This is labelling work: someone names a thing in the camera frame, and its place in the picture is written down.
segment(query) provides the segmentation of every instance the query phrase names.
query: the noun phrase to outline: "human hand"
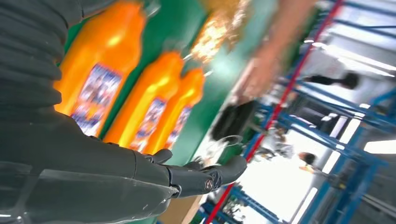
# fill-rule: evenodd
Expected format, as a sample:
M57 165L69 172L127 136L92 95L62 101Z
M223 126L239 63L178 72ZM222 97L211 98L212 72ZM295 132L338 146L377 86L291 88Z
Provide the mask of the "human hand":
M257 54L254 67L244 84L238 90L238 103L244 104L266 93L280 71L280 61L269 50L262 50Z

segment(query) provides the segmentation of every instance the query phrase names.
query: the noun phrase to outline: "gold sparkle decoration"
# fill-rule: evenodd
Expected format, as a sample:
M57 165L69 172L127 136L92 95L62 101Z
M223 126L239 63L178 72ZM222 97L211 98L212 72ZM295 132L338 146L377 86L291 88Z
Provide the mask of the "gold sparkle decoration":
M204 63L213 59L226 42L229 51L242 38L249 19L251 0L201 0L210 15L203 25L191 54Z
M226 38L228 22L223 10L211 13L192 46L191 55L203 63L208 63L219 51Z

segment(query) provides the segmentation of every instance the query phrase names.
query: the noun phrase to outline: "human arm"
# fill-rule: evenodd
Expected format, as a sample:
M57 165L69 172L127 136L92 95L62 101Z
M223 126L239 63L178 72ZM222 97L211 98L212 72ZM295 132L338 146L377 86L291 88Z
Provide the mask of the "human arm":
M257 50L254 68L242 85L242 89L238 91L241 103L261 97L271 87L274 76L281 70L282 55L300 34L301 26L316 1L280 0L279 10L269 30L269 38Z

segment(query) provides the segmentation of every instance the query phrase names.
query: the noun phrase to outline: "black hair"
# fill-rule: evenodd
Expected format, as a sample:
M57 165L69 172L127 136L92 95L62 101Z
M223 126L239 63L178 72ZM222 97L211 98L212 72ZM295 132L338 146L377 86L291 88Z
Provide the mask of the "black hair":
M359 85L359 81L359 74L350 71L344 76L344 78L339 80L339 83L342 84L345 88L353 90Z

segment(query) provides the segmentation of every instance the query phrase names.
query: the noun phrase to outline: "red pole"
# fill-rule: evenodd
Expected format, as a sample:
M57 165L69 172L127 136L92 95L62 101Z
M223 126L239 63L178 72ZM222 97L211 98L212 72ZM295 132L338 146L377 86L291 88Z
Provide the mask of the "red pole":
M314 38L314 42L317 42L320 35L322 34L322 32L324 31L324 29L332 22L332 19L334 18L334 16L336 15L336 13L338 12L338 10L340 9L341 5L342 5L342 1L343 0L337 0L333 6L333 8L331 9L330 13L328 14L328 16L326 17L325 21L322 23L322 25L320 26L318 32L315 35ZM290 91L293 89L293 86L298 78L298 76L300 75L300 71L303 68L303 65L305 64L306 60L308 59L309 54L311 53L313 45L311 44L308 48L308 53L304 55L304 57L301 59L300 63L298 64L296 70L294 71L291 80L289 82L289 84L286 87L285 92L283 93L279 103L276 105L274 112L272 113L271 118L269 119L267 125L265 126L265 130L268 130L274 123L274 121L278 118L279 113L282 110L282 104L286 101L286 98L288 96L288 94L290 93ZM249 154L246 157L246 160L249 162L252 157L254 156L256 150L258 149L258 147L261 144L261 141L264 139L265 135L262 134L260 135L260 137L257 139L256 143L253 145L252 150L250 150ZM205 220L205 224L210 224L213 219L216 217L217 212L220 210L221 205L223 204L223 202L225 201L225 199L227 198L227 196L229 195L231 189L233 187L233 184L230 184L227 186L227 189L225 190L225 192L223 193L223 195L221 196L219 202L217 202L217 204L214 206L211 214L209 215L209 217Z

